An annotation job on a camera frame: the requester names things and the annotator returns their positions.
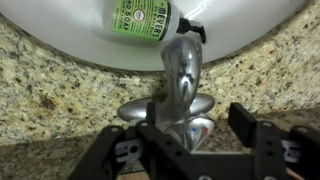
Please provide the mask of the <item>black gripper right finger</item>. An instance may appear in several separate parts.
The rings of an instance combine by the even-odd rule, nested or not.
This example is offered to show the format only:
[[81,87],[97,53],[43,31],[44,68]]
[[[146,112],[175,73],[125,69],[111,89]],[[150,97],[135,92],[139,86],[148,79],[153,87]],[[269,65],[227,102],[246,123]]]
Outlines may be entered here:
[[256,180],[289,180],[288,170],[304,180],[320,180],[320,133],[295,125],[289,131],[258,121],[240,103],[231,103],[228,125],[253,150]]

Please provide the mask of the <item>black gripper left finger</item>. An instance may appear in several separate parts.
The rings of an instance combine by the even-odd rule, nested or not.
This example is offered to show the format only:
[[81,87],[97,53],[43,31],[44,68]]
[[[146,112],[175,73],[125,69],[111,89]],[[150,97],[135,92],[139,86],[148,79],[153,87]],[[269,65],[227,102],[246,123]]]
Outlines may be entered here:
[[107,126],[101,130],[68,180],[116,180],[130,160],[138,160],[150,180],[199,180],[207,171],[171,136],[154,125],[155,105],[135,126]]

